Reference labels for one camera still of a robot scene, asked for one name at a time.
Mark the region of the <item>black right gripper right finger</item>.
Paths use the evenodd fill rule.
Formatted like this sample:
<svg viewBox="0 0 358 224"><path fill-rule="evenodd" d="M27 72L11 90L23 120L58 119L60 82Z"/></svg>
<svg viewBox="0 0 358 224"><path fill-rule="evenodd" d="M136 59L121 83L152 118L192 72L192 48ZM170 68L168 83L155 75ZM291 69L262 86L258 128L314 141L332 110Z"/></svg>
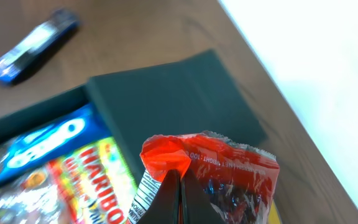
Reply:
<svg viewBox="0 0 358 224"><path fill-rule="evenodd" d="M184 224L224 224L192 170L181 180L181 206Z"/></svg>

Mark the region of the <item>blue Oreo cookie pack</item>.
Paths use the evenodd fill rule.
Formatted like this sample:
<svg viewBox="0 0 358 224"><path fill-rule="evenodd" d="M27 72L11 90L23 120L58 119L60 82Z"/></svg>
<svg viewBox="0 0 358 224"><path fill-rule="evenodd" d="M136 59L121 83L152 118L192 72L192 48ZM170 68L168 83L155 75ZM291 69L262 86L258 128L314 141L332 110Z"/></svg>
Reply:
<svg viewBox="0 0 358 224"><path fill-rule="evenodd" d="M0 143L0 185L75 149L110 136L100 115L85 105L35 131Z"/></svg>

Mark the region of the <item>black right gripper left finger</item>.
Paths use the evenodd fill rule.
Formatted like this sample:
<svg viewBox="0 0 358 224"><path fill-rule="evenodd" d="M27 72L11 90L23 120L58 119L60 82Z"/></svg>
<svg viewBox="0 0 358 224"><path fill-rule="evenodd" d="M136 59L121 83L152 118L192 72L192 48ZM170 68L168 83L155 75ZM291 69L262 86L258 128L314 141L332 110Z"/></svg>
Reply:
<svg viewBox="0 0 358 224"><path fill-rule="evenodd" d="M178 224L180 175L167 172L151 206L137 224Z"/></svg>

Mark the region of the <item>yellow Hacks candy bag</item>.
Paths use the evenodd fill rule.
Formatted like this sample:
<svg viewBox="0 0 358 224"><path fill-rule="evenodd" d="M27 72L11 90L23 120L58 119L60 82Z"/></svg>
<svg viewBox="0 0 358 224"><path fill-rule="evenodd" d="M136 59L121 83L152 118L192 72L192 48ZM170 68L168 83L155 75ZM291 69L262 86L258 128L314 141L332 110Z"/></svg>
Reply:
<svg viewBox="0 0 358 224"><path fill-rule="evenodd" d="M267 224L282 224L282 220L280 218L280 214L275 202L272 202L271 204Z"/></svg>

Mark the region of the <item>dark blue chocolate bar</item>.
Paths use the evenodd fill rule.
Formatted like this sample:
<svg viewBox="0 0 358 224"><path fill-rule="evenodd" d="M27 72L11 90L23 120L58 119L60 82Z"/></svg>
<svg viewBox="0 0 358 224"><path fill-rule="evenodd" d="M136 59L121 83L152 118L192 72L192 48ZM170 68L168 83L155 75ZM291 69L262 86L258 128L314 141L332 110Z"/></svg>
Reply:
<svg viewBox="0 0 358 224"><path fill-rule="evenodd" d="M0 57L0 82L15 85L31 76L36 67L79 27L78 17L57 9L16 46Z"/></svg>

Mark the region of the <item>Haribo gummy bag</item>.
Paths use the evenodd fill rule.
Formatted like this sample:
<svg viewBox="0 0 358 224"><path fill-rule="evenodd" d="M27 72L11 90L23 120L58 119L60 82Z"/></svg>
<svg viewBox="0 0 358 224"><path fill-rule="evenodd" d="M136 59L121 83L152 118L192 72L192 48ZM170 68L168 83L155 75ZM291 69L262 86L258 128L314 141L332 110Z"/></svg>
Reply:
<svg viewBox="0 0 358 224"><path fill-rule="evenodd" d="M0 223L128 223L136 190L108 137L0 186Z"/></svg>

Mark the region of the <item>dark green gift box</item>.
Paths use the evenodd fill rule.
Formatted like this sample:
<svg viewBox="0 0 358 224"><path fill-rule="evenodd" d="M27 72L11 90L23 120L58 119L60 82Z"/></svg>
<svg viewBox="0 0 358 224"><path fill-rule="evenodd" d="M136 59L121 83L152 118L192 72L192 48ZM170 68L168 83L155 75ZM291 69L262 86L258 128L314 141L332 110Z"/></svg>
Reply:
<svg viewBox="0 0 358 224"><path fill-rule="evenodd" d="M0 118L0 142L90 103L101 115L136 182L154 135L213 131L237 143L266 139L256 115L213 50L184 60L95 76L81 86Z"/></svg>

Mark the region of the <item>red candy bag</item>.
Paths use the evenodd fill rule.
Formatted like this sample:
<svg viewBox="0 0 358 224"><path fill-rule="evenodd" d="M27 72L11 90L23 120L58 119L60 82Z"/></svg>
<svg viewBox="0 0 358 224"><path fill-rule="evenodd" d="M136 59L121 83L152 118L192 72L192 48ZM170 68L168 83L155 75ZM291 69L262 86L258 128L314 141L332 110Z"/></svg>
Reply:
<svg viewBox="0 0 358 224"><path fill-rule="evenodd" d="M128 223L145 215L170 170L180 175L178 223L183 223L181 180L192 170L224 223L267 224L280 172L273 154L205 131L152 136L143 143L140 158L145 172Z"/></svg>

